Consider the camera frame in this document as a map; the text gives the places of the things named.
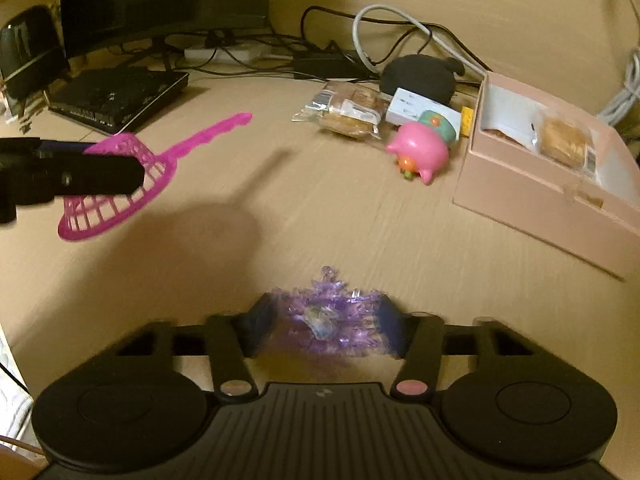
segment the wooden table surface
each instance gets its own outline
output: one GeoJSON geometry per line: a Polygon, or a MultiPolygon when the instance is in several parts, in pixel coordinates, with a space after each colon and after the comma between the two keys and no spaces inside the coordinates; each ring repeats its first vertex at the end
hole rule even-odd
{"type": "MultiPolygon", "coordinates": [[[[382,150],[292,123],[319,88],[194,76],[141,131],[152,150],[236,112],[254,120],[183,159],[143,212],[69,243],[56,233],[59,201],[18,211],[17,224],[0,231],[0,322],[31,391],[148,320],[190,324],[245,310],[263,291],[307,286],[331,265],[407,310],[456,324],[502,320],[599,381],[619,410],[603,464],[640,479],[640,274],[620,282],[453,205],[460,156],[426,187],[403,180],[382,150]]],[[[0,134],[16,131],[3,125],[0,134]]],[[[48,112],[34,118],[31,135],[103,138],[48,112]]],[[[444,382],[462,373],[459,362],[449,365],[444,382]]],[[[195,375],[198,366],[186,365],[195,375]]],[[[252,368],[261,381],[389,384],[399,362],[270,354],[252,368]]]]}

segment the black power adapter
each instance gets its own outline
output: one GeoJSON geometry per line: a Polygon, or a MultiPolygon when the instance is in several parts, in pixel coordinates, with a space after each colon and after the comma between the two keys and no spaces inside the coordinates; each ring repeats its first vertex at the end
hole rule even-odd
{"type": "Polygon", "coordinates": [[[371,72],[363,65],[355,50],[341,52],[296,52],[292,70],[301,72],[295,79],[369,79],[371,72]]]}

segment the purple crinkled wrapper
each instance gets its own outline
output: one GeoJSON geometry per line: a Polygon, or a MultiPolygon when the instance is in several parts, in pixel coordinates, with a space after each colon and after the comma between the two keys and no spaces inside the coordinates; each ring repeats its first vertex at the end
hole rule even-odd
{"type": "Polygon", "coordinates": [[[281,329],[279,343],[314,354],[363,356],[386,350],[375,323],[380,292],[347,290],[337,271],[322,268],[313,288],[274,290],[281,329]]]}

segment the open pink box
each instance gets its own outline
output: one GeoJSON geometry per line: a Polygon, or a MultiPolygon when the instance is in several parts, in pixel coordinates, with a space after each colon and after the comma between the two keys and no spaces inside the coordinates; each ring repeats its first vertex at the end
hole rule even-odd
{"type": "Polygon", "coordinates": [[[640,170],[618,133],[580,108],[499,74],[489,73],[480,89],[454,202],[620,278],[640,267],[640,170]],[[486,132],[531,132],[541,109],[590,129],[597,184],[486,132]]]}

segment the orange toy nose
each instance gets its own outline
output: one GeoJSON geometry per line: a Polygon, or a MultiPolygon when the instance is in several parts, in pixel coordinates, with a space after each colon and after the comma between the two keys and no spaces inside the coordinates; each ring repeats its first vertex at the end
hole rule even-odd
{"type": "Polygon", "coordinates": [[[398,166],[400,166],[400,169],[403,171],[413,171],[414,173],[416,171],[415,161],[408,156],[398,157],[398,166]]]}

